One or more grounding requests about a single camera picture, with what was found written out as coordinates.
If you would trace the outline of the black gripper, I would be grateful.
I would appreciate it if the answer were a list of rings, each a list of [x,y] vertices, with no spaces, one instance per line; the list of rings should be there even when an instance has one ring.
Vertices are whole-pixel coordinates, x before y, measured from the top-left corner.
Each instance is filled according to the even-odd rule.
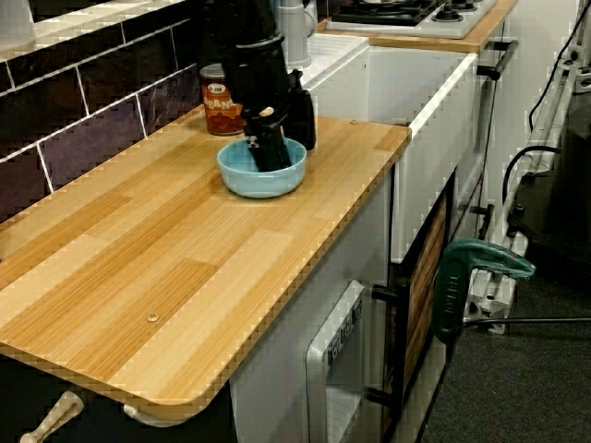
[[[292,165],[283,142],[290,78],[281,39],[227,43],[226,79],[232,99],[242,106],[249,151],[260,172]]]

